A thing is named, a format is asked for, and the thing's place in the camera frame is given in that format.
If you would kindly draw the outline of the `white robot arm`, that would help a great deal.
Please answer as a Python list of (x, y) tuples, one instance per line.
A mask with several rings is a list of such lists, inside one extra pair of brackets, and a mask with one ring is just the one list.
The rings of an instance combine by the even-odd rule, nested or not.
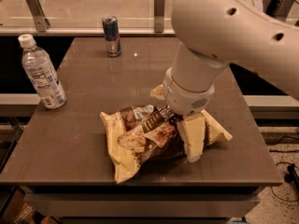
[(299, 28), (263, 13), (261, 0), (177, 0), (172, 28), (179, 39), (164, 82), (151, 95), (183, 117), (178, 124), (187, 159), (200, 159), (205, 131), (200, 117), (214, 93), (214, 80), (239, 64), (291, 97), (299, 98)]

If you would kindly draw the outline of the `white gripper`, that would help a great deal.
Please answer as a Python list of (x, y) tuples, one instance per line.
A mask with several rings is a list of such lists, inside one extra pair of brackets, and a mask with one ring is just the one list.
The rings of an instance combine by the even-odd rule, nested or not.
[[(214, 90), (214, 85), (211, 85), (207, 91), (187, 91), (175, 82), (171, 76), (171, 69), (168, 69), (163, 85), (158, 85), (149, 95), (158, 100), (165, 99), (168, 106), (179, 115), (191, 115), (206, 109)], [(202, 114), (188, 116), (181, 122), (181, 127), (187, 160), (196, 162), (203, 154), (206, 120)]]

